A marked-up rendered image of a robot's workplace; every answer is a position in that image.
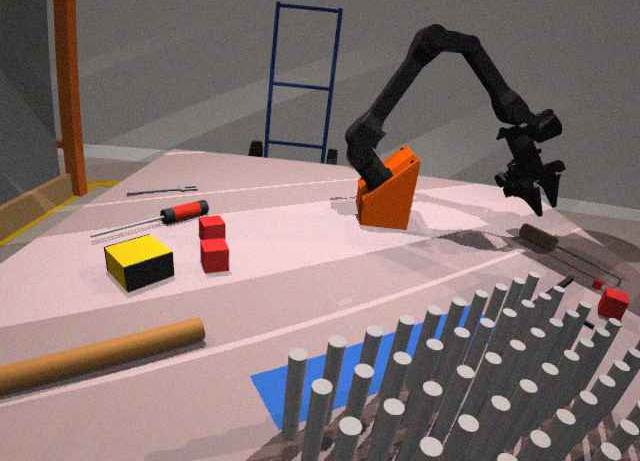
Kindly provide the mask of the red-handled screwdriver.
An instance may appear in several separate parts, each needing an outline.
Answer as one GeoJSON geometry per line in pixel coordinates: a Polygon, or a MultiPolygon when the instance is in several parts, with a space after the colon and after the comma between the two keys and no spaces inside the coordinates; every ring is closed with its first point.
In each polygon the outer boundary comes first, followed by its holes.
{"type": "Polygon", "coordinates": [[[156,217],[156,218],[151,218],[145,221],[140,221],[137,223],[133,223],[133,224],[129,224],[123,227],[119,227],[119,228],[112,228],[109,230],[105,230],[105,231],[101,231],[98,233],[94,233],[91,234],[90,237],[97,237],[97,236],[101,236],[110,232],[114,232],[114,231],[118,231],[121,229],[128,229],[131,227],[135,227],[135,226],[139,226],[145,223],[149,223],[149,222],[153,222],[153,221],[157,221],[157,220],[162,220],[162,222],[164,224],[169,224],[169,223],[173,223],[176,221],[180,221],[183,219],[187,219],[187,218],[191,218],[194,216],[198,216],[198,215],[202,215],[202,214],[206,214],[208,213],[208,202],[206,200],[203,201],[198,201],[195,203],[190,203],[190,204],[186,204],[186,205],[182,205],[182,206],[178,206],[178,207],[174,207],[174,208],[169,208],[169,209],[164,209],[160,211],[160,216],[156,217]]]}

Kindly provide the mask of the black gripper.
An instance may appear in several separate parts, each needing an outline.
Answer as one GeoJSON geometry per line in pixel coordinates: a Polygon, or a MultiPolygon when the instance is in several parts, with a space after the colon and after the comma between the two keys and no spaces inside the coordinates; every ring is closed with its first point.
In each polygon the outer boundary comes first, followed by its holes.
{"type": "Polygon", "coordinates": [[[538,216],[543,215],[541,195],[539,187],[534,188],[533,183],[537,181],[544,189],[550,205],[556,207],[561,174],[556,175],[555,172],[566,170],[564,163],[559,160],[543,165],[540,152],[541,149],[537,150],[534,146],[515,153],[511,163],[516,163],[520,175],[518,180],[505,184],[503,188],[505,197],[523,199],[538,216]]]}

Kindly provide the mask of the grey metal wrench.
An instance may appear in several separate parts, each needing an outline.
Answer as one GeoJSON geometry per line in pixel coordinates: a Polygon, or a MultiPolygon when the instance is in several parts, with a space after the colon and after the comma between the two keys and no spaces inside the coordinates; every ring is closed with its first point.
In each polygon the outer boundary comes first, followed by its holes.
{"type": "Polygon", "coordinates": [[[196,185],[189,185],[189,186],[179,186],[179,188],[163,188],[159,190],[147,190],[147,191],[128,190],[128,193],[129,193],[129,196],[137,196],[137,194],[146,194],[150,192],[177,191],[177,190],[181,190],[182,192],[198,191],[198,189],[196,188],[196,185]]]}

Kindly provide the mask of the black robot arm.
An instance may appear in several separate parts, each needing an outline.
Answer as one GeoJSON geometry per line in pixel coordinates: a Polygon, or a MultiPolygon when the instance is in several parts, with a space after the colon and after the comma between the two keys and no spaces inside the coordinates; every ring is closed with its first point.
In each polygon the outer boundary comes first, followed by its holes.
{"type": "Polygon", "coordinates": [[[371,108],[346,131],[347,159],[365,180],[369,192],[393,177],[373,151],[386,135],[382,131],[383,121],[422,68],[442,51],[464,56],[488,91],[497,119],[515,125],[508,129],[502,127],[496,137],[497,140],[505,137],[512,155],[534,147],[534,140],[542,143],[562,133],[562,125],[553,109],[545,109],[537,115],[529,111],[526,102],[506,84],[476,36],[448,31],[440,24],[433,24],[418,30],[411,43],[406,59],[371,108]],[[527,126],[519,126],[524,123],[527,126]]]}

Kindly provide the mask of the blue flat strip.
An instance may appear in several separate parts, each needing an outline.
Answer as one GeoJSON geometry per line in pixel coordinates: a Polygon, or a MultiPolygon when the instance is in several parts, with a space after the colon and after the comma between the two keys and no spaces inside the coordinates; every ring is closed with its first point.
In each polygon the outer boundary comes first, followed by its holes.
{"type": "MultiPolygon", "coordinates": [[[[467,306],[464,310],[459,327],[464,326],[470,306],[467,306]]],[[[447,313],[448,314],[448,313],[447,313]]],[[[439,340],[442,333],[442,329],[447,317],[447,314],[441,316],[440,323],[437,328],[437,332],[434,339],[439,340]]],[[[408,342],[406,353],[412,357],[414,356],[415,349],[418,343],[419,335],[421,333],[423,322],[415,324],[412,332],[412,336],[408,342]]],[[[382,336],[378,356],[374,368],[374,375],[371,380],[368,396],[378,393],[383,380],[385,368],[387,365],[391,345],[395,337],[396,332],[382,336]]],[[[337,393],[334,402],[334,409],[344,407],[347,402],[350,385],[354,376],[355,367],[360,362],[363,343],[358,343],[345,348],[343,363],[341,367],[340,378],[338,382],[337,393]]],[[[310,402],[310,390],[311,384],[316,379],[323,378],[323,372],[325,367],[326,354],[318,357],[312,357],[307,359],[307,370],[304,384],[304,391],[302,397],[301,411],[299,422],[307,420],[308,408],[310,402]]],[[[267,370],[259,374],[251,375],[251,379],[254,382],[260,396],[263,399],[269,413],[277,427],[282,429],[283,424],[283,408],[285,400],[285,391],[287,383],[287,365],[274,370],[267,370]]],[[[367,396],[367,397],[368,397],[367,396]]]]}

